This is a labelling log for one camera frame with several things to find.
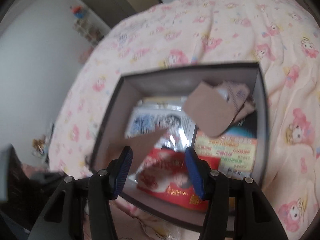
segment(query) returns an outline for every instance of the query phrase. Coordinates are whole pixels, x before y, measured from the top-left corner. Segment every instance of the white wall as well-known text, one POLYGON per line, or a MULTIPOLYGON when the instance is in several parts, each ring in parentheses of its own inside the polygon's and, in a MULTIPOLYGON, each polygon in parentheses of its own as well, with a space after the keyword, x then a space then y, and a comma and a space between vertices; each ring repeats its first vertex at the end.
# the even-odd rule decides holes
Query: white wall
POLYGON ((19 3, 0 34, 0 147, 12 143, 22 162, 38 165, 32 139, 55 121, 90 44, 72 29, 76 0, 19 3))

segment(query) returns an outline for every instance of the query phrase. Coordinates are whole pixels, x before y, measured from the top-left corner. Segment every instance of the cartoon print blanket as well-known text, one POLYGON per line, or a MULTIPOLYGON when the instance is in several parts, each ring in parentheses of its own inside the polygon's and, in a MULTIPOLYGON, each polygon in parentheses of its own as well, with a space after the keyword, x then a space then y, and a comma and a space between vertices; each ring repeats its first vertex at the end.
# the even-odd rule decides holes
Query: cartoon print blanket
POLYGON ((121 74, 260 61, 270 111, 263 190, 289 239, 320 200, 320 30, 295 0, 177 0, 119 23, 76 78, 56 122, 50 168, 89 176, 86 157, 121 74))

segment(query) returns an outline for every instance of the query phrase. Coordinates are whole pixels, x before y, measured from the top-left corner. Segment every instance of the plastic packaging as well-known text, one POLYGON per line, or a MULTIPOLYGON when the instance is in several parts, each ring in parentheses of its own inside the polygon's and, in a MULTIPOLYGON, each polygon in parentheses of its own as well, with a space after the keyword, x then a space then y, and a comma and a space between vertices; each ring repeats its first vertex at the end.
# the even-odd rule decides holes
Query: plastic packaging
POLYGON ((196 125, 181 110, 182 104, 182 101, 176 101, 175 104, 140 101, 132 111, 125 137, 135 137, 167 128, 167 132, 155 144, 155 148, 167 147, 174 151, 184 151, 191 145, 196 125))
MULTIPOLYGON (((220 159, 204 157, 212 169, 218 169, 220 159)), ((201 201, 194 191, 185 154, 169 149, 153 149, 138 169, 135 179, 138 189, 184 208, 206 211, 208 201, 201 201)))

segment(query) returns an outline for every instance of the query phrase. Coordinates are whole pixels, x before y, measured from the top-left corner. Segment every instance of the cardboard piece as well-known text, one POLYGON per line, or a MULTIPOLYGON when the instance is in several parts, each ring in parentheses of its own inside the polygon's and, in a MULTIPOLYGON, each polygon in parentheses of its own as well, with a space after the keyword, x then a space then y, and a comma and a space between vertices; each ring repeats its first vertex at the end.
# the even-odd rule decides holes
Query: cardboard piece
POLYGON ((129 174, 136 172, 145 157, 166 131, 167 129, 157 130, 152 133, 127 139, 123 138, 120 141, 110 143, 106 152, 105 166, 107 167, 111 160, 117 159, 125 146, 130 146, 134 154, 129 174))
POLYGON ((247 115, 253 113, 255 111, 255 106, 250 101, 245 101, 244 105, 240 109, 239 113, 236 115, 236 117, 233 119, 232 123, 237 123, 241 119, 245 118, 247 115))
POLYGON ((231 124, 248 95, 245 84, 224 82, 212 87, 201 82, 188 97, 183 110, 207 136, 217 137, 231 124))

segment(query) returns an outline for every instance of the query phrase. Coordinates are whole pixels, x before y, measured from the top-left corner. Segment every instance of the colorful package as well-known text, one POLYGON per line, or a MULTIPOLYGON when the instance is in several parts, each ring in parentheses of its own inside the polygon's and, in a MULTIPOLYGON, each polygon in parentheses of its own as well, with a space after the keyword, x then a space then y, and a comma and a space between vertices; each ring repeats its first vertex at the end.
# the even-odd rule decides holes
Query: colorful package
POLYGON ((256 112, 230 127, 218 138, 198 131, 194 149, 198 156, 220 158, 219 171, 229 178, 250 176, 257 148, 256 112))
MULTIPOLYGON (((212 169, 218 169, 220 159, 203 157, 212 169)), ((138 189, 179 206, 206 211, 208 201, 201 201, 194 192, 184 153, 169 149, 153 149, 136 174, 138 189)))

